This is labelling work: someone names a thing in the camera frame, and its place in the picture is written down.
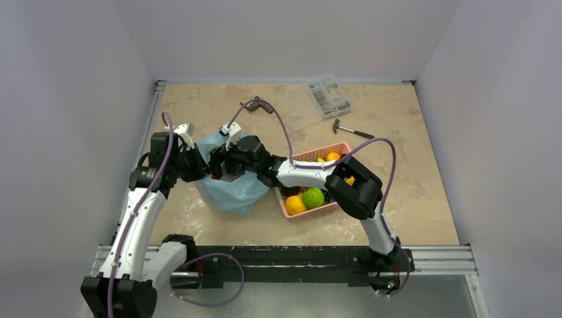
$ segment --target marble surface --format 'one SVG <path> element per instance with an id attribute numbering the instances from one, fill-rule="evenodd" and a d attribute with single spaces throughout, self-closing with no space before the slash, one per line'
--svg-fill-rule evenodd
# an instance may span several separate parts
<path id="1" fill-rule="evenodd" d="M 386 205 L 386 215 L 403 244 L 458 244 L 451 212 L 416 93 L 410 85 L 342 85 L 355 107 L 341 116 L 341 125 L 375 136 L 387 136 L 396 145 L 396 178 Z M 212 133 L 227 122 L 246 101 L 259 95 L 288 112 L 291 107 L 313 109 L 304 85 L 167 85 L 162 110 L 175 124 L 192 122 L 194 140 Z M 275 115 L 262 109 L 243 111 L 236 122 L 244 131 L 259 136 L 267 149 L 280 156 L 288 147 Z M 290 133 L 295 154 L 336 142 L 351 148 L 364 138 L 332 132 L 333 121 L 319 121 Z M 156 125 L 163 131 L 163 124 Z M 390 147 L 371 144 L 357 153 L 384 186 L 392 162 Z M 283 216 L 274 192 L 269 191 L 248 215 L 211 210 L 194 184 L 178 182 L 158 216 L 151 244 L 160 244 L 170 233 L 193 235 L 199 245 L 366 245 L 360 223 L 342 210 L 310 215 L 296 220 Z"/>

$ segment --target gray wall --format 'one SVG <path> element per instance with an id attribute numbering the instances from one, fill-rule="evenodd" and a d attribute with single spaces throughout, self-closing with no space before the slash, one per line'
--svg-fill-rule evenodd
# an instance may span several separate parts
<path id="1" fill-rule="evenodd" d="M 417 84 L 493 317 L 559 317 L 562 2 L 463 1 Z"/>
<path id="2" fill-rule="evenodd" d="M 461 0 L 115 0 L 158 79 L 416 79 Z"/>
<path id="3" fill-rule="evenodd" d="M 153 82 L 111 0 L 0 2 L 0 317 L 77 317 Z"/>

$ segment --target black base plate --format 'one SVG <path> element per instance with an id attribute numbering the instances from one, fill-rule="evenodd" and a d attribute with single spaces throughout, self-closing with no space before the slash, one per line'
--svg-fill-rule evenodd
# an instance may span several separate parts
<path id="1" fill-rule="evenodd" d="M 412 252 L 404 249 L 411 259 Z M 197 246 L 199 255 L 222 252 L 234 256 L 243 266 L 246 282 L 347 283 L 350 287 L 371 285 L 369 273 L 403 272 L 408 259 L 399 250 L 382 256 L 367 246 Z M 231 260 L 203 261 L 201 288 L 222 288 L 225 282 L 240 282 L 240 270 Z M 175 288 L 198 288 L 199 284 L 173 278 Z"/>

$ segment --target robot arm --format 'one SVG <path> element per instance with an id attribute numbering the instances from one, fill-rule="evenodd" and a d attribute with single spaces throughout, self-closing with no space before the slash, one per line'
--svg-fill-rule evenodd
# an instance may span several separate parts
<path id="1" fill-rule="evenodd" d="M 396 235 L 390 230 L 384 215 L 380 214 L 382 181 L 355 157 L 350 156 L 337 166 L 327 168 L 333 162 L 291 162 L 286 157 L 271 155 L 257 136 L 235 140 L 235 143 L 227 141 L 211 152 L 210 168 L 215 176 L 222 176 L 224 165 L 226 172 L 234 176 L 245 171 L 254 172 L 269 187 L 324 189 L 344 212 L 360 220 L 371 250 L 382 256 L 388 256 L 394 250 Z M 355 179 L 353 185 L 345 182 L 350 177 Z"/>
<path id="2" fill-rule="evenodd" d="M 208 166 L 203 161 L 197 144 L 192 142 L 192 126 L 184 124 L 176 127 L 165 171 L 157 180 L 152 193 L 142 203 L 138 215 L 133 215 L 133 207 L 141 199 L 163 161 L 169 140 L 167 132 L 153 134 L 150 152 L 141 160 L 148 157 L 148 166 L 139 162 L 129 178 L 130 192 L 122 224 L 128 224 L 130 218 L 134 219 L 127 236 L 123 235 L 126 232 L 124 226 L 117 232 L 115 242 L 123 241 L 124 244 L 118 264 L 113 263 L 112 255 L 117 249 L 117 244 L 113 244 L 110 257 L 101 266 L 97 277 L 86 277 L 82 283 L 82 294 L 96 317 L 105 317 L 107 313 L 107 281 L 114 266 L 117 267 L 113 292 L 113 310 L 118 313 L 116 316 L 152 316 L 156 307 L 156 291 L 168 281 L 175 269 L 197 257 L 193 238 L 170 235 L 158 249 L 156 257 L 144 266 L 149 238 L 157 216 L 177 179 L 191 182 L 200 180 L 209 173 L 220 178 L 223 166 L 228 174 L 234 176 L 246 171 L 254 172 L 268 187 L 304 186 L 325 189 L 344 212 L 360 220 L 374 258 L 388 264 L 395 262 L 397 248 L 394 240 L 398 239 L 388 230 L 390 227 L 384 215 L 379 212 L 382 182 L 353 156 L 331 168 L 326 166 L 332 162 L 291 162 L 286 157 L 271 155 L 256 136 L 241 138 L 241 130 L 235 123 L 230 130 L 220 131 L 225 136 L 228 135 L 227 142 L 211 151 Z M 351 176 L 355 178 L 353 185 L 345 182 L 345 178 Z"/>

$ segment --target blue plastic bag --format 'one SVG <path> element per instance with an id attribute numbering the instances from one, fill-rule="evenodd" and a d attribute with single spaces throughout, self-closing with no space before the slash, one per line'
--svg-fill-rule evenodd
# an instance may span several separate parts
<path id="1" fill-rule="evenodd" d="M 199 140 L 197 147 L 203 159 L 208 163 L 211 158 L 211 150 L 222 146 L 226 140 L 226 137 L 215 131 Z M 248 214 L 254 203 L 269 190 L 253 172 L 246 172 L 232 181 L 214 180 L 211 176 L 206 176 L 196 182 L 196 187 L 201 193 L 203 201 L 212 209 L 242 215 Z"/>

